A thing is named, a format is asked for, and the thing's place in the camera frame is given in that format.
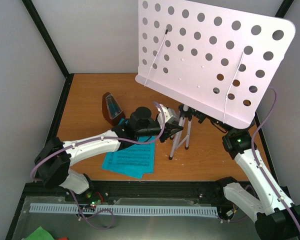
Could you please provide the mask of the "blue sheet music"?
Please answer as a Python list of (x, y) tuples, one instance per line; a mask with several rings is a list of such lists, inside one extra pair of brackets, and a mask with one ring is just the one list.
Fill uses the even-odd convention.
[(101, 168), (128, 177), (141, 179), (144, 174), (144, 168), (136, 164), (138, 162), (129, 153), (110, 152), (106, 154)]
[(138, 165), (143, 167), (144, 174), (152, 174), (154, 172), (155, 165), (155, 143), (151, 144), (134, 144), (129, 148), (116, 151), (121, 154), (131, 154)]

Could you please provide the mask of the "clear acrylic metronome cover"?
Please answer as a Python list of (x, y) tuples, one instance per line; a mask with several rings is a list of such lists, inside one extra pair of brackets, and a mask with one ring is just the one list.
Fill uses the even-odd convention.
[(109, 94), (105, 98), (105, 103), (107, 106), (109, 118), (111, 120), (115, 119), (123, 112), (121, 107), (119, 106), (119, 104), (117, 103), (116, 99), (113, 97), (112, 94)]

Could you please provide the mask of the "brown wooden metronome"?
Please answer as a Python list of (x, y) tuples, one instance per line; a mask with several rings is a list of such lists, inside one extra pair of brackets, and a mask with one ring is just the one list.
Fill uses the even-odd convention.
[(117, 126), (121, 119), (125, 119), (126, 117), (120, 105), (110, 92), (106, 92), (102, 96), (101, 110), (104, 119), (113, 127)]

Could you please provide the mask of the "white tripod music stand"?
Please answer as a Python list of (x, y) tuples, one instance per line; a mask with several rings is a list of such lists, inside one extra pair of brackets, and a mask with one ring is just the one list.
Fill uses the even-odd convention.
[(248, 128), (295, 25), (187, 0), (137, 5), (136, 82), (233, 128)]

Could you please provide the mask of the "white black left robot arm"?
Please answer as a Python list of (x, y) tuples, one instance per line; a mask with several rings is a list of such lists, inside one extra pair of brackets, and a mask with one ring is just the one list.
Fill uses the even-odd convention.
[(62, 187), (82, 201), (91, 200), (94, 195), (91, 180), (71, 166), (100, 154), (140, 145), (140, 137), (154, 137), (163, 143), (183, 130), (173, 109), (161, 104), (156, 107), (159, 112), (156, 118), (152, 118), (149, 108), (141, 106), (129, 118), (99, 135), (72, 141), (61, 141), (58, 137), (50, 139), (35, 158), (31, 177), (41, 181), (47, 189)]

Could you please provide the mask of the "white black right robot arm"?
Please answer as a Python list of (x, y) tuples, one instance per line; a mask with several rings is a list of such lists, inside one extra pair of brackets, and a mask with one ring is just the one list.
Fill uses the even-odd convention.
[(222, 144), (248, 177), (256, 196), (236, 181), (224, 178), (224, 197), (237, 205), (253, 222), (262, 240), (288, 240), (300, 237), (300, 204), (296, 205), (276, 182), (255, 145), (255, 135), (247, 128), (237, 129), (195, 110), (199, 123), (210, 120), (222, 131)]

